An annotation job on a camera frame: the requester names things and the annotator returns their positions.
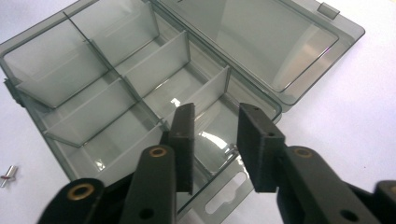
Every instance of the plastic divider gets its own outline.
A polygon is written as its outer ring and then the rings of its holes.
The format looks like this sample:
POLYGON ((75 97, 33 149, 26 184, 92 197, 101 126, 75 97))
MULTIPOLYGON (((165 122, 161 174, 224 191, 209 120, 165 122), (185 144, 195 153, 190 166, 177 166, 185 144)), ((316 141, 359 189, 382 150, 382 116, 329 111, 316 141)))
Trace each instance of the plastic divider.
POLYGON ((162 134, 162 128, 160 125, 157 125, 146 136, 142 137, 140 141, 120 154, 116 160, 108 165, 108 168, 100 172, 95 178, 100 179, 108 186, 120 180, 121 177, 131 174, 136 169, 142 151, 147 147, 158 145, 162 134))
MULTIPOLYGON (((225 93, 225 88, 228 79, 229 67, 223 68, 214 78, 206 82, 206 84, 192 95, 188 100, 182 104, 194 103, 195 115, 201 114, 208 107, 214 104, 222 94, 225 93)), ((175 111, 168 115, 165 120, 172 123, 175 111)))
POLYGON ((159 35, 150 2, 100 1, 71 20, 113 66, 159 35))
POLYGON ((118 79, 50 127, 45 135, 67 144, 81 146, 133 104, 134 98, 118 79))
POLYGON ((185 102, 200 90, 206 82, 201 71, 190 62, 151 91, 144 101, 158 117, 166 118, 181 102, 185 102))
POLYGON ((58 106, 56 109, 44 112, 41 120, 46 128, 43 131, 46 131, 48 128, 69 116, 72 111, 75 111, 85 102, 90 101, 97 94, 105 90, 117 78, 118 77, 114 72, 109 72, 87 86, 83 91, 75 94, 72 98, 58 106))
POLYGON ((52 108, 107 71, 70 21, 12 50, 5 61, 18 90, 52 108))
MULTIPOLYGON (((150 139, 153 130, 157 130, 156 134, 159 137, 148 141, 148 146, 159 143, 163 130, 160 124, 155 125, 146 111, 144 102, 140 102, 130 107, 82 147, 55 142, 77 177, 95 177, 101 176, 102 172, 114 172, 111 173, 111 178, 109 177, 112 182, 107 182, 109 185, 123 177, 119 174, 123 174, 124 170, 114 171, 113 166, 118 167, 117 161, 123 160, 125 153, 134 155, 135 158, 131 161, 138 160, 141 151, 136 146, 139 142, 150 139)), ((127 173, 133 171, 127 170, 128 166, 124 168, 127 173)))
POLYGON ((270 118, 276 118, 280 114, 280 106, 274 100, 235 70, 231 70, 227 93, 236 102, 256 105, 270 118))
POLYGON ((122 74, 144 97, 190 61, 187 33, 183 32, 122 74))

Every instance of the black plastic bracket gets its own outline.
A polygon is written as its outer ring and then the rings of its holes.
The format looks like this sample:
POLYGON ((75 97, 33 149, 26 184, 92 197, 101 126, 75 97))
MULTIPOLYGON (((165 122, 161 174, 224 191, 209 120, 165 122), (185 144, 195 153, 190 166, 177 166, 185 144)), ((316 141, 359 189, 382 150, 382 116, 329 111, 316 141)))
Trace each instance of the black plastic bracket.
POLYGON ((374 213, 381 223, 396 221, 396 181, 384 180, 376 184, 373 194, 374 213))
POLYGON ((379 223, 316 151, 289 147, 280 162, 304 209, 304 223, 379 223))
POLYGON ((276 156, 285 135, 258 107, 240 104, 236 144, 257 192, 276 192, 276 156))
POLYGON ((97 209, 105 192, 101 181, 82 178, 64 186, 50 202, 38 224, 101 223, 97 209))
POLYGON ((181 105, 175 112, 170 132, 163 134, 168 137, 166 145, 175 151, 177 192, 189 194, 192 194, 194 119, 194 104, 181 105))
POLYGON ((175 223, 175 154, 168 146, 146 148, 125 199, 121 224, 175 223))

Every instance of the small screw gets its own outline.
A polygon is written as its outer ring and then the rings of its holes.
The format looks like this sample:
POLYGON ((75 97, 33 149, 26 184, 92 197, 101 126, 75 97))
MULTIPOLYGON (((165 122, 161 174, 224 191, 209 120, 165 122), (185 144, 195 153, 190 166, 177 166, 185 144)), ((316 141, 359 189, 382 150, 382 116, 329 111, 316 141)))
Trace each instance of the small screw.
POLYGON ((224 151, 225 157, 230 158, 237 151, 238 151, 238 147, 236 146, 236 144, 231 143, 227 145, 224 151))
POLYGON ((18 166, 10 166, 8 168, 7 173, 1 176, 3 182, 1 183, 0 188, 5 187, 8 180, 14 179, 14 175, 15 173, 17 173, 17 170, 18 170, 18 166))

